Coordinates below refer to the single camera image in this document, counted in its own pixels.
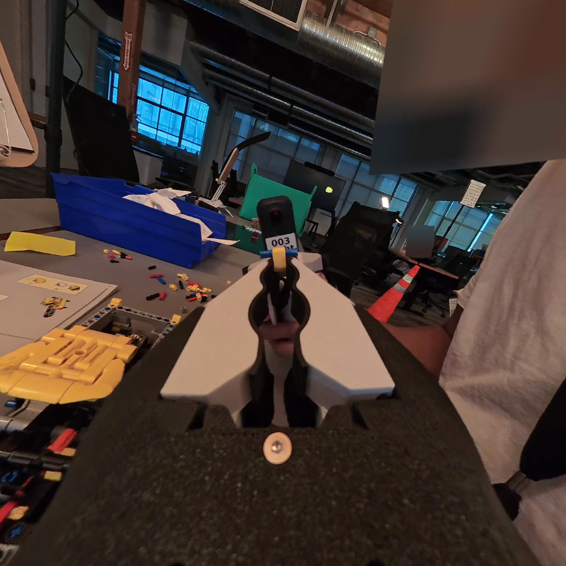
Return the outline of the large grid window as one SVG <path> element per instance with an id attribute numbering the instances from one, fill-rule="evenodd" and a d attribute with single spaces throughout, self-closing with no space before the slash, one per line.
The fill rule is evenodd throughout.
<path id="1" fill-rule="evenodd" d="M 95 93 L 118 102 L 120 43 L 98 34 Z M 147 138 L 192 154 L 202 151 L 209 106 L 188 78 L 167 61 L 142 53 L 137 124 Z"/>

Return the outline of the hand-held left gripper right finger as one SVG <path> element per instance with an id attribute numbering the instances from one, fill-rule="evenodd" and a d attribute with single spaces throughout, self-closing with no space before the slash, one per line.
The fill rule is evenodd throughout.
<path id="1" fill-rule="evenodd" d="M 287 284 L 300 325 L 285 381 L 289 426 L 316 427 L 331 407 L 390 397 L 394 381 L 350 299 L 297 259 Z"/>

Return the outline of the green plastic bin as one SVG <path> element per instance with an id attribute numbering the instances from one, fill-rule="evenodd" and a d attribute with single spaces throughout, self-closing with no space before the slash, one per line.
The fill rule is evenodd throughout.
<path id="1" fill-rule="evenodd" d="M 295 232 L 301 237 L 309 210 L 311 208 L 312 197 L 317 189 L 317 185 L 312 187 L 310 192 L 303 192 L 291 187 L 287 187 L 275 181 L 260 176 L 257 167 L 252 164 L 250 179 L 246 186 L 243 203 L 239 210 L 239 216 L 251 221 L 258 217 L 256 207 L 262 199 L 269 199 L 278 196 L 286 196 L 290 199 L 293 207 L 295 220 Z"/>

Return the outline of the orange traffic cone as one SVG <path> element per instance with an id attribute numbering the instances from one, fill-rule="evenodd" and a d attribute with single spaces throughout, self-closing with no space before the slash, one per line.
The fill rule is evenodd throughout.
<path id="1" fill-rule="evenodd" d="M 376 320 L 386 323 L 394 310 L 403 299 L 405 292 L 412 283 L 414 277 L 420 270 L 419 265 L 414 265 L 408 273 L 403 275 L 386 293 L 384 293 L 366 311 Z"/>

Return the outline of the crumpled white paper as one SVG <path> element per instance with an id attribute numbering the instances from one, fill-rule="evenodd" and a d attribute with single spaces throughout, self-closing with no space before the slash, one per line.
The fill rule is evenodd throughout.
<path id="1" fill-rule="evenodd" d="M 174 199 L 187 196 L 189 194 L 191 194 L 191 192 L 187 190 L 163 188 L 152 191 L 150 194 L 130 194 L 125 195 L 123 198 L 173 216 L 180 216 L 182 213 L 177 204 L 174 202 Z"/>

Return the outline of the grey desk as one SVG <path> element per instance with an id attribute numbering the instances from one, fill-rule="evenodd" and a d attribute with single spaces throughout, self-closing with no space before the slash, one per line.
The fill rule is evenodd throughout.
<path id="1" fill-rule="evenodd" d="M 55 233 L 55 235 L 72 237 L 77 243 L 76 254 L 74 256 L 59 257 L 32 251 L 1 251 L 1 258 L 18 265 L 112 284 L 104 277 L 100 277 L 96 274 L 100 264 L 104 263 L 103 248 L 106 247 L 105 243 L 65 230 L 59 231 Z M 137 255 L 145 256 L 135 252 L 134 256 Z M 258 258 L 259 257 L 256 255 L 235 249 L 232 246 L 221 245 L 220 248 L 206 257 L 193 269 L 198 269 L 199 265 L 204 266 L 205 260 L 213 261 L 213 273 L 219 274 L 221 277 L 226 277 L 228 284 L 226 289 L 229 289 L 242 277 L 242 268 L 255 262 Z M 128 307 L 123 302 L 122 305 L 117 308 L 117 314 L 123 317 L 126 315 L 130 317 L 141 317 L 143 312 L 147 312 L 154 316 L 150 317 L 148 322 L 145 323 L 147 325 L 150 323 L 165 323 L 166 319 L 170 319 L 173 315 L 179 314 L 181 308 L 170 307 L 165 311 L 155 312 L 153 309 L 155 306 L 156 305 L 151 306 L 146 304 L 145 308 L 140 310 L 138 308 Z M 203 310 L 198 306 L 187 306 L 186 308 L 188 314 L 182 315 L 182 318 L 189 318 L 189 320 L 187 322 L 179 322 L 173 328 L 165 331 L 164 335 L 162 335 L 159 340 L 155 339 L 153 347 L 148 351 L 145 357 L 138 361 L 137 364 L 133 365 L 128 372 L 124 374 L 124 378 L 114 392 L 109 397 L 103 399 L 104 407 L 111 411 L 112 414 L 123 415 L 126 410 L 132 410 L 134 414 L 137 415 L 140 414 L 142 410 L 150 409 L 152 403 L 157 402 L 158 408 L 163 409 L 166 416 L 171 416 L 173 409 L 180 408 L 184 410 L 185 402 L 204 404 L 199 401 L 185 399 L 165 399 L 160 394 L 162 386 L 166 382 L 166 379 L 201 316 L 201 314 L 194 314 L 194 311 Z"/>

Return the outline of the pile of small toy pieces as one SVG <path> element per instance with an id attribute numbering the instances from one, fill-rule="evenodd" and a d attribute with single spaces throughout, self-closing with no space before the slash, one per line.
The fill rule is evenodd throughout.
<path id="1" fill-rule="evenodd" d="M 205 260 L 198 269 L 184 269 L 166 262 L 130 253 L 104 255 L 96 274 L 117 285 L 117 297 L 128 307 L 165 311 L 193 307 L 210 301 L 228 286 L 226 277 L 213 273 L 213 261 Z"/>

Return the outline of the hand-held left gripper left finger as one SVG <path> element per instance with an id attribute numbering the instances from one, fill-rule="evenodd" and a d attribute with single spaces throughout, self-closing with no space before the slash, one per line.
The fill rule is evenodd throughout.
<path id="1" fill-rule="evenodd" d="M 202 311 L 161 388 L 165 399 L 225 406 L 244 427 L 269 427 L 274 416 L 273 376 L 258 328 L 268 316 L 266 267 L 246 274 Z"/>

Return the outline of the person's right hand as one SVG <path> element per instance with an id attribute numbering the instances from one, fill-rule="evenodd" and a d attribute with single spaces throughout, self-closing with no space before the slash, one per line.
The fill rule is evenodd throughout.
<path id="1" fill-rule="evenodd" d="M 264 340 L 269 342 L 274 352 L 284 358 L 293 357 L 294 339 L 300 325 L 296 321 L 281 322 L 273 324 L 270 319 L 266 319 L 259 326 L 259 333 Z"/>

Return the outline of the white paper notice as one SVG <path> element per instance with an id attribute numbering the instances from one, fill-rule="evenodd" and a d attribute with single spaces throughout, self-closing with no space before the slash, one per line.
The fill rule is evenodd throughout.
<path id="1" fill-rule="evenodd" d="M 464 207 L 475 208 L 485 187 L 485 183 L 474 179 L 470 180 L 461 200 L 459 201 L 460 204 Z"/>

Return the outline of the blue plastic bin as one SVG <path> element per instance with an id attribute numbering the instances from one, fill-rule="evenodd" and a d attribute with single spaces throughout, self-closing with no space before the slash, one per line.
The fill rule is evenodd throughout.
<path id="1" fill-rule="evenodd" d="M 220 246 L 202 241 L 198 223 L 125 198 L 152 193 L 143 186 L 80 175 L 51 176 L 64 230 L 185 268 Z"/>

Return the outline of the white paper strip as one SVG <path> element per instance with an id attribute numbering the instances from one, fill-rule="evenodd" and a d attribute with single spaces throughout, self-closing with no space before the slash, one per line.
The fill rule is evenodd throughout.
<path id="1" fill-rule="evenodd" d="M 228 239 L 213 238 L 212 237 L 213 231 L 210 230 L 209 227 L 204 222 L 202 222 L 202 220 L 200 220 L 196 217 L 187 216 L 187 215 L 184 215 L 182 213 L 176 214 L 174 216 L 176 216 L 178 218 L 183 218 L 185 220 L 188 220 L 188 221 L 191 221 L 193 223 L 198 224 L 199 227 L 200 227 L 200 234 L 201 234 L 203 242 L 214 242 L 214 243 L 232 246 L 232 245 L 235 245 L 236 243 L 238 243 L 240 241 L 240 240 L 228 240 Z"/>

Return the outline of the silver air duct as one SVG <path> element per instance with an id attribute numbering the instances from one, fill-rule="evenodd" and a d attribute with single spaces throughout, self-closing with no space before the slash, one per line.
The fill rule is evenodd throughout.
<path id="1" fill-rule="evenodd" d="M 306 11 L 298 33 L 298 49 L 305 57 L 354 80 L 379 89 L 385 47 L 377 40 Z"/>

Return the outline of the black pole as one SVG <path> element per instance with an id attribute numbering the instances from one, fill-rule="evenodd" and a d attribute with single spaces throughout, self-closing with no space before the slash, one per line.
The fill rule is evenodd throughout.
<path id="1" fill-rule="evenodd" d="M 47 180 L 51 180 L 51 173 L 58 173 L 60 171 L 67 2 L 50 1 L 49 6 L 49 96 L 47 107 L 47 126 L 45 130 Z"/>

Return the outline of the wooden table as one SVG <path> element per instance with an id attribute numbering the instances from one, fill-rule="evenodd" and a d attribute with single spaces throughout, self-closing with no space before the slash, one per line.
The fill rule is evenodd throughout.
<path id="1" fill-rule="evenodd" d="M 406 293 L 404 294 L 403 303 L 400 309 L 412 314 L 424 316 L 430 308 L 435 307 L 440 311 L 441 318 L 447 317 L 446 307 L 441 307 L 432 301 L 430 297 L 432 291 L 430 291 L 430 288 L 435 287 L 435 285 L 448 285 L 448 291 L 451 293 L 452 285 L 458 282 L 459 277 L 453 273 L 447 272 L 435 264 L 432 264 L 431 262 L 410 258 L 400 251 L 393 250 L 393 248 L 390 248 L 389 252 L 396 259 L 400 259 L 407 264 L 419 267 L 418 273 L 414 276 Z M 422 311 L 413 309 L 413 305 L 418 298 L 424 298 Z"/>

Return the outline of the yellow toy vehicle model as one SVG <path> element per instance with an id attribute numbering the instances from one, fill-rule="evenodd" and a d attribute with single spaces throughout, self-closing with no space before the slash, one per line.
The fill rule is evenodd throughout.
<path id="1" fill-rule="evenodd" d="M 113 298 L 1 356 L 1 565 L 44 514 L 103 400 L 186 313 L 156 316 Z"/>

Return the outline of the dark flat screen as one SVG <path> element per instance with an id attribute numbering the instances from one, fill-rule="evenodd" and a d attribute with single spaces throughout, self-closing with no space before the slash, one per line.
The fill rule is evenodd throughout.
<path id="1" fill-rule="evenodd" d="M 293 159 L 289 163 L 283 184 L 310 195 L 312 207 L 332 213 L 336 210 L 345 181 Z"/>

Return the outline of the wooden clipboard board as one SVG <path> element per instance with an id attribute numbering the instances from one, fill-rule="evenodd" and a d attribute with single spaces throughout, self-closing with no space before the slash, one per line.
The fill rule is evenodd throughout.
<path id="1" fill-rule="evenodd" d="M 1 46 L 1 167 L 32 166 L 39 143 L 3 45 Z"/>

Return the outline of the wooden desk lamp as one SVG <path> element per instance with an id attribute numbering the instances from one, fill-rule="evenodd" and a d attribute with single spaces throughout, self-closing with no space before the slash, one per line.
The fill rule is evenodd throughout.
<path id="1" fill-rule="evenodd" d="M 246 148 L 250 147 L 251 145 L 255 145 L 261 142 L 264 142 L 269 139 L 271 136 L 270 131 L 263 132 L 260 135 L 253 136 L 252 138 L 245 139 L 244 141 L 237 144 L 232 152 L 230 153 L 229 157 L 227 158 L 224 166 L 222 167 L 220 173 L 217 173 L 213 180 L 216 183 L 216 191 L 212 195 L 211 198 L 200 198 L 202 203 L 206 203 L 213 208 L 225 208 L 223 203 L 220 200 L 220 197 L 227 185 L 228 177 L 230 172 L 233 169 L 233 166 L 236 164 L 236 161 L 239 157 L 239 154 Z"/>

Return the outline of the white air vent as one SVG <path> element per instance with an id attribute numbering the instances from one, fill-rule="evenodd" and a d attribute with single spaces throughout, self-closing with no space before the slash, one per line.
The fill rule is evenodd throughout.
<path id="1" fill-rule="evenodd" d="M 281 25 L 299 31 L 305 14 L 307 1 L 239 1 Z"/>

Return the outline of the person's right forearm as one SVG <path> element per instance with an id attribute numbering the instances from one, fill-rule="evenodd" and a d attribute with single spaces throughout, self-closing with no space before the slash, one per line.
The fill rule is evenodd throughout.
<path id="1" fill-rule="evenodd" d="M 438 380 L 462 313 L 463 308 L 458 305 L 450 319 L 440 326 L 397 327 L 388 323 L 382 326 Z"/>

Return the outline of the instruction booklet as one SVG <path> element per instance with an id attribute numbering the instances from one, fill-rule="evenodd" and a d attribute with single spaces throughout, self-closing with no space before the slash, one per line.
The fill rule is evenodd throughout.
<path id="1" fill-rule="evenodd" d="M 37 340 L 111 297 L 116 285 L 1 261 L 1 334 Z"/>

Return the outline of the black office chair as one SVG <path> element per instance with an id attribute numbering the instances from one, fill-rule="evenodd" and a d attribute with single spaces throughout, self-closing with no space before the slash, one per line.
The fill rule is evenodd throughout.
<path id="1" fill-rule="evenodd" d="M 323 273 L 336 289 L 350 297 L 354 282 L 377 250 L 388 251 L 398 211 L 354 202 L 320 247 Z"/>

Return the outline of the black monitor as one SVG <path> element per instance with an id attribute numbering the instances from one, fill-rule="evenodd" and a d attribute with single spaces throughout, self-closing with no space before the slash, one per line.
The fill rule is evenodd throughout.
<path id="1" fill-rule="evenodd" d="M 82 176 L 139 181 L 123 106 L 63 78 L 63 103 Z"/>

